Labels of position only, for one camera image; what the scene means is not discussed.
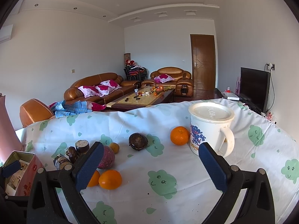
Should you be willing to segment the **sugarcane piece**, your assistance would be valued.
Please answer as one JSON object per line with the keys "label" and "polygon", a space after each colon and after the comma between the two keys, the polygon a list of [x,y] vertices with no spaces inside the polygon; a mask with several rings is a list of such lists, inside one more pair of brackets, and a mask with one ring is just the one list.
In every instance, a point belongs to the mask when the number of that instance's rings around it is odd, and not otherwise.
{"label": "sugarcane piece", "polygon": [[64,166],[71,164],[68,158],[65,156],[58,154],[56,157],[53,159],[53,164],[57,170],[61,170],[64,168]]}
{"label": "sugarcane piece", "polygon": [[75,143],[75,148],[78,155],[86,154],[90,148],[87,140],[79,140]]}

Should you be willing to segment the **small orange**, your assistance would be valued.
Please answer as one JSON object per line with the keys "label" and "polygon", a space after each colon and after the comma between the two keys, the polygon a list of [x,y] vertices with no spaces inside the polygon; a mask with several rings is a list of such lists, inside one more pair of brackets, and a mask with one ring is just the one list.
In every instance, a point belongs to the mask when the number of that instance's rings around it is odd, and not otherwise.
{"label": "small orange", "polygon": [[99,178],[100,178],[100,173],[98,170],[96,170],[93,173],[93,175],[88,183],[88,187],[95,187],[95,186],[99,185]]}

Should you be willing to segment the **dark round chestnut fruit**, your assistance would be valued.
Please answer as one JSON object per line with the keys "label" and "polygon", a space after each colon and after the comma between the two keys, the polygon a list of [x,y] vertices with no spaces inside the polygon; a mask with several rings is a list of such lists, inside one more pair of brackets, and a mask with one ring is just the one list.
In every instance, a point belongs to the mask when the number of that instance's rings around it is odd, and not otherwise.
{"label": "dark round chestnut fruit", "polygon": [[65,152],[65,153],[66,153],[66,155],[67,155],[69,161],[70,161],[72,164],[74,164],[74,163],[77,161],[77,159],[78,159],[78,153],[77,153],[75,147],[73,147],[73,146],[68,147],[68,148],[66,149],[66,152]]}

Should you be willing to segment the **large orange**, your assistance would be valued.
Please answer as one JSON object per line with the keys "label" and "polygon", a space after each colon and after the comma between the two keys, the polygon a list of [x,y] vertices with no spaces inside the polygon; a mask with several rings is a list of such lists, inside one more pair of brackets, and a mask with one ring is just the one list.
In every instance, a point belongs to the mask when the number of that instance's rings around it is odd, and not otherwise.
{"label": "large orange", "polygon": [[99,177],[98,182],[101,188],[114,190],[122,184],[122,176],[118,171],[110,169]]}

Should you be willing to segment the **purple passion fruit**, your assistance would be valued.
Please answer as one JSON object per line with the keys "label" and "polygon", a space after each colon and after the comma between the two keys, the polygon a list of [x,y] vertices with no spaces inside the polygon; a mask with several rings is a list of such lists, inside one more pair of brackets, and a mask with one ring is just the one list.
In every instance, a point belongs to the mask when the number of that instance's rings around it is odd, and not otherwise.
{"label": "purple passion fruit", "polygon": [[98,164],[97,168],[99,169],[110,169],[115,162],[115,153],[113,150],[108,147],[104,146],[104,155]]}

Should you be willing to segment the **small yellow kumquat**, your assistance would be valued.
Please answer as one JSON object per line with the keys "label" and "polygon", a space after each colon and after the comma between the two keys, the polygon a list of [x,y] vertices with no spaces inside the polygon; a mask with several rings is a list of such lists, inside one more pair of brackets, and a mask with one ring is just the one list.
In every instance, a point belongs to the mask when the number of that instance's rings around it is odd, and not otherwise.
{"label": "small yellow kumquat", "polygon": [[117,143],[110,143],[109,147],[113,150],[114,154],[117,154],[120,150],[120,146]]}

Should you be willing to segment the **dark brown passion fruit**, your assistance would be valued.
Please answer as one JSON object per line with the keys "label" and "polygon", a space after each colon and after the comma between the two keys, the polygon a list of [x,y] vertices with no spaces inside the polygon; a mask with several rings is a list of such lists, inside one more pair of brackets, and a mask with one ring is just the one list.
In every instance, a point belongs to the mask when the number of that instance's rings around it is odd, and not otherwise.
{"label": "dark brown passion fruit", "polygon": [[148,143],[147,138],[140,133],[133,133],[129,137],[129,146],[136,151],[146,148]]}

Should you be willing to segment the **orange tangerine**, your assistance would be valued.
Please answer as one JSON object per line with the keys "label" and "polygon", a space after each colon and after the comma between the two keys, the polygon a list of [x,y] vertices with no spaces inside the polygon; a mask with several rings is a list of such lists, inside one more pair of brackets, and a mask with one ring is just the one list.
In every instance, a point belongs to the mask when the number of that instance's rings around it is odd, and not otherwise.
{"label": "orange tangerine", "polygon": [[189,141],[189,131],[183,126],[175,127],[170,133],[170,140],[175,145],[183,146]]}

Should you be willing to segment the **pink electric kettle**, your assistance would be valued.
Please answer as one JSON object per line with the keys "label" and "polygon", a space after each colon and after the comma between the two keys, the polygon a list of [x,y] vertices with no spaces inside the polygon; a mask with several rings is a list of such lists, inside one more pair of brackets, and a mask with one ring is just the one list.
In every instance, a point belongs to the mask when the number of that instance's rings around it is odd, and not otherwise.
{"label": "pink electric kettle", "polygon": [[5,163],[13,151],[22,151],[23,145],[17,137],[10,121],[6,105],[6,96],[0,98],[0,151],[1,162]]}

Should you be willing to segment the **long brown leather sofa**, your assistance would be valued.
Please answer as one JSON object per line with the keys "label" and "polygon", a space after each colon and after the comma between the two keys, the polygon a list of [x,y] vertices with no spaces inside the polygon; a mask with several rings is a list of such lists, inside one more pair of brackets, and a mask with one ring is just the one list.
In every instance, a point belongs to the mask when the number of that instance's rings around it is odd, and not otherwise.
{"label": "long brown leather sofa", "polygon": [[137,80],[127,81],[113,72],[96,74],[82,78],[72,84],[64,93],[64,100],[72,104],[76,101],[96,102],[105,105],[140,88]]}

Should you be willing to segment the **white mug with lid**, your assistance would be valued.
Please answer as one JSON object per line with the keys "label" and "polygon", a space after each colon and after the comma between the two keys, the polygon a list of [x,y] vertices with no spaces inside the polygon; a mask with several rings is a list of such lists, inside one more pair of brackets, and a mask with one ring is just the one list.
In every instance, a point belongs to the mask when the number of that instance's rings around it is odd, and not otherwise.
{"label": "white mug with lid", "polygon": [[214,102],[195,103],[189,107],[190,149],[198,155],[199,146],[209,143],[223,157],[229,156],[235,147],[235,136],[230,129],[235,113],[227,106]]}

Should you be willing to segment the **white set-top box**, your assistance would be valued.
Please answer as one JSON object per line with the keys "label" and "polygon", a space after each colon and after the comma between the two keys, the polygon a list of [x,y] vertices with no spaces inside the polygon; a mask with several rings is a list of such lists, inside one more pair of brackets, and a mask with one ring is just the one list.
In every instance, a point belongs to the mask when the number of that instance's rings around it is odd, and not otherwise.
{"label": "white set-top box", "polygon": [[226,92],[225,91],[225,92],[222,92],[221,94],[223,95],[223,97],[225,99],[228,99],[228,100],[233,100],[233,101],[239,101],[240,100],[240,98],[232,92]]}

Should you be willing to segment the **wooden coffee table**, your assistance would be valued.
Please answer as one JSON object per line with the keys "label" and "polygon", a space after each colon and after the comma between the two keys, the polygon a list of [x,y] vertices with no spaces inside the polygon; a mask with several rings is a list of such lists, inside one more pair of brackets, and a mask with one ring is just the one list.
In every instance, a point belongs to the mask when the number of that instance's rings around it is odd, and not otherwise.
{"label": "wooden coffee table", "polygon": [[144,88],[139,88],[138,93],[128,93],[108,103],[106,109],[125,112],[173,101],[175,89],[170,86],[164,86],[164,92],[155,97],[150,92],[152,87],[153,86],[146,86]]}

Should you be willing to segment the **stacked dark chairs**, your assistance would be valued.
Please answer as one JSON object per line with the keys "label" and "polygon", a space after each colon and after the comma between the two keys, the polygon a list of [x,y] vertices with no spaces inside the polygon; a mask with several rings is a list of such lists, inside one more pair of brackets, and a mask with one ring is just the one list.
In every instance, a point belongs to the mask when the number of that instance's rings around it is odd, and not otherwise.
{"label": "stacked dark chairs", "polygon": [[138,66],[125,66],[124,72],[128,81],[137,80],[142,82],[148,79],[147,69]]}

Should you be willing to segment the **brown wooden door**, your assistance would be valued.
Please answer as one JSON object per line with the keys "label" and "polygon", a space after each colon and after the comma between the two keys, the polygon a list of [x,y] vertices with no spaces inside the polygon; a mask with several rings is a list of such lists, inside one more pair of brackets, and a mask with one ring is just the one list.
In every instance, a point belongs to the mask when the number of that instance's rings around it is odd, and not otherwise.
{"label": "brown wooden door", "polygon": [[192,78],[195,90],[211,91],[216,81],[216,56],[213,35],[191,34]]}

